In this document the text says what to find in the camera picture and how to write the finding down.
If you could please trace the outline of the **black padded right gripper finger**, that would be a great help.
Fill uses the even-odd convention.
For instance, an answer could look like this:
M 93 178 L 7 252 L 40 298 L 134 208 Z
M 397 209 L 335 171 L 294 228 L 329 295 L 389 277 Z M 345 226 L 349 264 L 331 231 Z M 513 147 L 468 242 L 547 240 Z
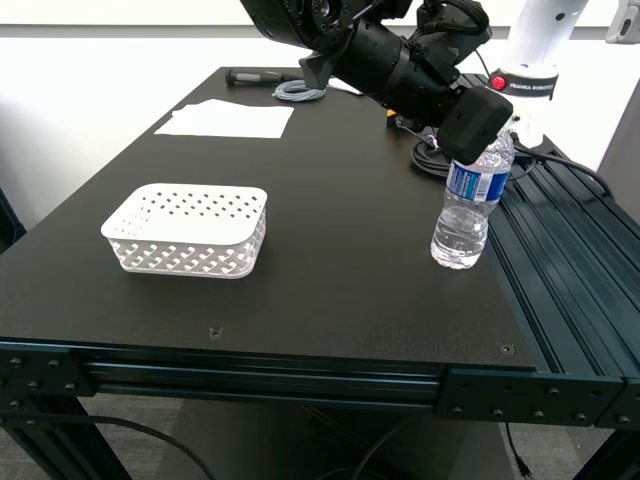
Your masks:
M 486 86 L 466 89 L 443 104 L 437 143 L 449 158 L 473 164 L 497 139 L 512 113 L 512 103 Z

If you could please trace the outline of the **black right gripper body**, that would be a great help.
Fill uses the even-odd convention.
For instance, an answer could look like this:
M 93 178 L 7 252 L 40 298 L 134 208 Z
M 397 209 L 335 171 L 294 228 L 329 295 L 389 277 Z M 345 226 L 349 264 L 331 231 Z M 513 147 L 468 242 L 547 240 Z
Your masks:
M 457 102 L 457 65 L 481 45 L 479 37 L 393 37 L 389 108 L 414 122 L 438 126 Z

